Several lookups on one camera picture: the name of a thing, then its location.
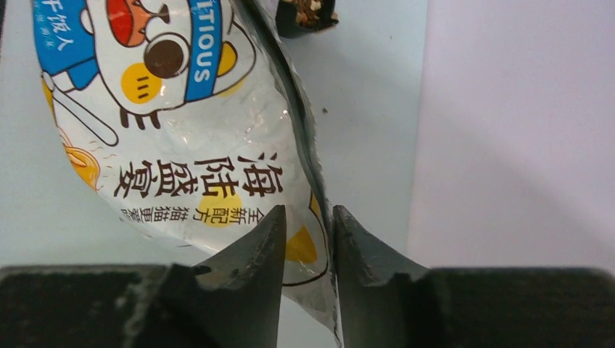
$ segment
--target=black container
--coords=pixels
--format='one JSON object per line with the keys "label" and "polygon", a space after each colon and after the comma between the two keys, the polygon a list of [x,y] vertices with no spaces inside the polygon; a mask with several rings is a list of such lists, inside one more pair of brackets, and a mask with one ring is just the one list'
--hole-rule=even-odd
{"label": "black container", "polygon": [[320,10],[320,22],[311,28],[304,28],[297,24],[297,6],[295,4],[280,0],[278,12],[276,14],[276,26],[278,34],[283,38],[299,38],[307,34],[318,33],[334,27],[339,22],[333,19],[335,10],[335,0],[322,0]]}

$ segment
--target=red tongue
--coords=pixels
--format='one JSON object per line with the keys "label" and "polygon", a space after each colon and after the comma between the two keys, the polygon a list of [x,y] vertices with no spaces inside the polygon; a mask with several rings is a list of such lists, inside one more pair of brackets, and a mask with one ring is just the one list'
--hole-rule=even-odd
{"label": "red tongue", "polygon": [[133,33],[134,21],[128,2],[131,0],[107,0],[107,16],[115,39],[127,46]]}

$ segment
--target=cartoon face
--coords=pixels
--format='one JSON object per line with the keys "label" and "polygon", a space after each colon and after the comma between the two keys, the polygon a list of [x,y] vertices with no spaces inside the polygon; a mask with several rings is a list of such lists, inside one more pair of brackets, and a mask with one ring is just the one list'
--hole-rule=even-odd
{"label": "cartoon face", "polygon": [[228,1],[86,1],[83,25],[91,26],[100,75],[124,113],[151,115],[224,88],[217,77],[237,61],[236,45],[226,41],[234,26]]}

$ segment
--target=white surface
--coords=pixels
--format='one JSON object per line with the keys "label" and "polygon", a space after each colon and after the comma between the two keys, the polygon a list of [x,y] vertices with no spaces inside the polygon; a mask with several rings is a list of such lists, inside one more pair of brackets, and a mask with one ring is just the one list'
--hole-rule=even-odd
{"label": "white surface", "polygon": [[615,2],[430,1],[408,252],[615,272]]}
{"label": "white surface", "polygon": [[[329,198],[403,250],[426,0],[337,3],[338,28],[289,42],[315,110],[329,111],[317,112]],[[38,78],[29,1],[9,0],[7,6],[0,64],[0,266],[202,258],[143,239],[73,172]],[[334,340],[283,299],[278,346],[327,348]]]}

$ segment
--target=cartoon eye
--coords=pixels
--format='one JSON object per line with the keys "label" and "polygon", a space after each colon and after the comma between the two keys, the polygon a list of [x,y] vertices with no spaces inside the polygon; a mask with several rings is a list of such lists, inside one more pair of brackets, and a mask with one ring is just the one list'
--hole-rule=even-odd
{"label": "cartoon eye", "polygon": [[172,78],[188,66],[189,52],[184,38],[177,34],[162,34],[147,45],[143,62],[154,76]]}

